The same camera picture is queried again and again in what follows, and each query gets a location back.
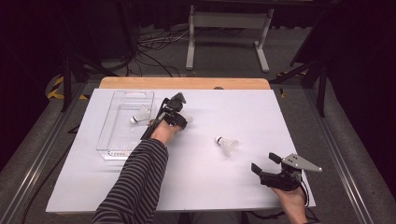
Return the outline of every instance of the transparent box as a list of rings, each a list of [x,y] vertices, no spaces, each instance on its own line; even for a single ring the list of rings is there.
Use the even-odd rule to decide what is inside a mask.
[[[105,160],[126,160],[155,119],[153,91],[115,91],[96,150]]]

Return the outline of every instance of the dark background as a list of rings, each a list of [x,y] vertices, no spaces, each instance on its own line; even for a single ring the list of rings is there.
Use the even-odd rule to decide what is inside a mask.
[[[0,8],[0,169],[46,107],[45,89],[62,69],[65,43],[97,63],[131,54],[120,26],[120,9],[111,1],[94,5],[75,0],[7,0]],[[395,13],[390,1],[344,1],[342,6],[342,20],[327,34],[328,38],[342,34],[330,58],[329,79],[395,196]],[[140,6],[132,14],[142,26],[168,29],[187,22],[188,8]],[[272,25],[313,26],[319,15],[320,10],[312,8],[281,8]]]

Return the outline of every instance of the hand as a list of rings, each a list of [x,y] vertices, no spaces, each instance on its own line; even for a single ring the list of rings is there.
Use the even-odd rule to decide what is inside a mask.
[[[150,138],[157,139],[166,145],[178,131],[180,131],[179,126],[170,126],[165,120],[163,120],[154,130]]]
[[[283,211],[288,216],[289,223],[302,224],[308,222],[305,214],[305,195],[301,188],[291,191],[271,189],[279,197]]]

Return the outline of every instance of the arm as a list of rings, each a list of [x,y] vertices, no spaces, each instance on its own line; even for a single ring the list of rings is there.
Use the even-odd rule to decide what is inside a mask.
[[[168,152],[165,144],[178,127],[163,121],[125,162],[120,177],[97,208],[92,223],[148,223],[160,197]]]
[[[283,211],[289,219],[290,224],[307,223],[305,214],[305,199],[301,188],[292,191],[284,191],[272,188],[273,192],[279,197]]]

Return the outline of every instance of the striped shirt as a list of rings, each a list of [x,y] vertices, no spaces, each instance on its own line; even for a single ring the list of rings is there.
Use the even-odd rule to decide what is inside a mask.
[[[162,142],[142,140],[96,209],[92,223],[151,223],[167,161],[168,151]]]

